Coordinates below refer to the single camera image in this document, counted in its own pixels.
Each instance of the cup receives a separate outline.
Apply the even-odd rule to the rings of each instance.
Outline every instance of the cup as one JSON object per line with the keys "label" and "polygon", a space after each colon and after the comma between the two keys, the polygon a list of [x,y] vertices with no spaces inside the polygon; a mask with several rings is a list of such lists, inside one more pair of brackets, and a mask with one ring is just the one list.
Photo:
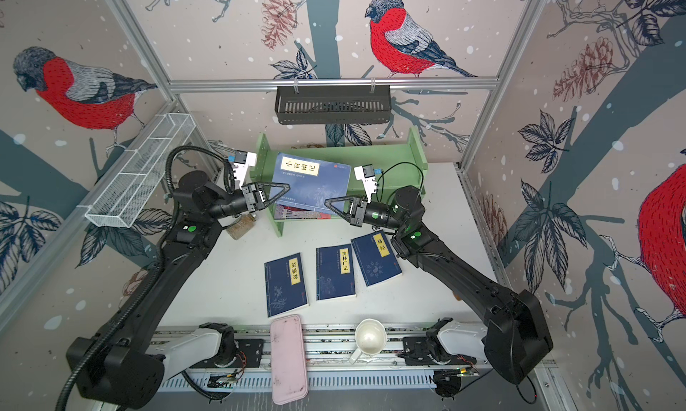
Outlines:
{"label": "cup", "polygon": [[348,361],[354,364],[364,353],[373,356],[382,352],[386,346],[386,330],[380,321],[373,318],[364,319],[355,328],[355,344],[357,350],[350,356]]}

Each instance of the blue book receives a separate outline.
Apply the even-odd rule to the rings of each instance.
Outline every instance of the blue book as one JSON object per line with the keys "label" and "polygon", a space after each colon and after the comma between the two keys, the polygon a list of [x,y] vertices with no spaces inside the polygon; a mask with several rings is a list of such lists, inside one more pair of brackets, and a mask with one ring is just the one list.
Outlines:
{"label": "blue book", "polygon": [[317,249],[317,301],[355,296],[352,258],[350,244]]}
{"label": "blue book", "polygon": [[267,317],[307,305],[300,253],[264,264]]}
{"label": "blue book", "polygon": [[[324,200],[347,194],[350,171],[349,165],[279,153],[272,182],[290,184],[291,190],[277,204],[334,214],[324,206]],[[343,210],[343,204],[338,202],[335,206]]]}
{"label": "blue book", "polygon": [[351,240],[367,287],[403,274],[383,231]]}

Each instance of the yellow title label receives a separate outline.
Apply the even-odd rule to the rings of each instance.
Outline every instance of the yellow title label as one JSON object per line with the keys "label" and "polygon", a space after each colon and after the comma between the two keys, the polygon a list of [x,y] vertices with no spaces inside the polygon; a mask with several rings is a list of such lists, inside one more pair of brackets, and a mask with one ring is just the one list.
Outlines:
{"label": "yellow title label", "polygon": [[382,254],[382,257],[390,255],[390,252],[388,252],[388,248],[386,247],[386,243],[383,241],[383,235],[374,235],[374,242],[376,242],[377,247],[379,248],[379,253]]}
{"label": "yellow title label", "polygon": [[319,163],[313,163],[308,160],[283,157],[281,158],[281,169],[294,173],[318,175]]}
{"label": "yellow title label", "polygon": [[342,248],[339,252],[341,257],[341,274],[350,274],[350,257],[348,256],[348,249]]}
{"label": "yellow title label", "polygon": [[291,285],[300,283],[300,269],[298,267],[298,258],[288,260],[288,270],[291,274]]}

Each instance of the white table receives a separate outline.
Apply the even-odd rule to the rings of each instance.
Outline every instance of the white table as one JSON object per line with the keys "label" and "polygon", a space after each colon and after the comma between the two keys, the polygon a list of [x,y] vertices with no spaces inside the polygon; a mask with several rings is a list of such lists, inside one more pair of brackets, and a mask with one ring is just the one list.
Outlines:
{"label": "white table", "polygon": [[[484,244],[451,163],[431,163],[424,179],[423,221],[464,261],[495,280]],[[426,323],[452,317],[478,321],[477,315],[432,275],[399,259],[403,275],[367,288],[355,261],[355,298],[316,300],[317,247],[349,243],[372,228],[352,227],[342,219],[288,222],[277,238],[268,219],[259,216],[255,227],[235,241],[222,233],[208,258],[186,281],[165,313],[161,327],[225,322],[231,325],[269,325],[264,263],[300,252],[308,307],[296,309],[304,324],[356,324],[365,318],[383,323]]]}

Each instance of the pink pencil case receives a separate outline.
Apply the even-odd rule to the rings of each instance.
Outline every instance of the pink pencil case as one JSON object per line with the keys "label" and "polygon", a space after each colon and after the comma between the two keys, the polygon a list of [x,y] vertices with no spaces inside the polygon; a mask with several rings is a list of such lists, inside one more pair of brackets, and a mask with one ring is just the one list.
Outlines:
{"label": "pink pencil case", "polygon": [[294,314],[279,318],[270,327],[272,341],[272,400],[276,405],[307,396],[303,326]]}

